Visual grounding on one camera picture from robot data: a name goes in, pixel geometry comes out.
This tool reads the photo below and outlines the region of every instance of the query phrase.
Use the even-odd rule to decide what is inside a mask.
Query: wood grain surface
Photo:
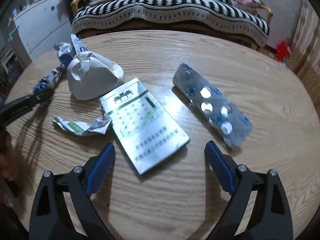
[[[121,65],[125,81],[138,77],[191,141],[138,177],[112,130],[84,138],[52,126],[52,115],[87,122],[101,116],[98,98],[78,101],[66,79],[62,80],[47,108],[35,108],[8,126],[25,160],[22,193],[14,209],[27,229],[43,172],[69,172],[110,142],[116,148],[115,164],[92,202],[116,239],[203,239],[229,200],[204,159],[205,144],[214,140],[223,153],[252,171],[278,171],[291,208],[294,236],[299,235],[320,202],[320,124],[307,92],[291,71],[252,49],[192,33],[131,31],[83,42]],[[209,80],[252,122],[252,133],[240,149],[228,149],[173,89],[172,78],[182,62]],[[56,52],[41,56],[21,75],[7,102],[29,93],[58,65]],[[238,233],[247,225],[254,198],[252,194]],[[83,232],[67,194],[66,199],[77,230]]]

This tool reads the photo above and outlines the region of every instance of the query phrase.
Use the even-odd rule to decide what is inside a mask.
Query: torn paper scrap
[[[112,122],[111,117],[108,114],[104,114],[104,120],[101,117],[96,118],[91,124],[79,121],[63,120],[61,117],[54,115],[51,117],[52,122],[58,125],[64,131],[70,131],[71,133],[79,136],[91,136],[96,133],[105,134],[108,126]]]

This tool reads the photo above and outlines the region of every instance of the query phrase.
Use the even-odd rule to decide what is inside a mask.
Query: wooden table
[[[52,115],[87,122],[101,116],[98,98],[77,101],[63,80],[47,109],[42,113],[35,109],[8,127],[26,160],[23,191],[15,206],[26,228],[43,172],[69,172],[110,142],[116,147],[115,165],[92,201],[116,238],[205,238],[229,200],[204,159],[209,140],[252,171],[276,169],[289,200],[294,236],[305,228],[320,201],[320,125],[307,92],[291,71],[252,49],[198,34],[132,31],[83,41],[90,50],[121,65],[125,81],[138,77],[191,141],[185,150],[137,177],[112,130],[104,136],[83,138],[52,126]],[[172,89],[172,77],[182,62],[219,88],[252,122],[253,131],[240,150],[229,150]],[[58,65],[54,51],[40,57],[22,74],[8,101],[27,94]],[[81,231],[70,197],[66,198],[72,220]],[[254,198],[252,194],[238,232],[246,227]]]

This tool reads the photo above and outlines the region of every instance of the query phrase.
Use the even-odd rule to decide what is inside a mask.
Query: blue rubber pad
[[[88,176],[87,187],[85,190],[88,196],[91,196],[93,193],[98,191],[115,157],[115,147],[110,144]]]
[[[232,195],[236,190],[233,184],[233,174],[212,143],[208,142],[206,144],[204,155],[216,174],[222,189]]]

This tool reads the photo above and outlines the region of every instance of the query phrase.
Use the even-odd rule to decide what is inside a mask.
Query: striped curtain
[[[320,19],[303,0],[287,67],[301,80],[320,117]]]

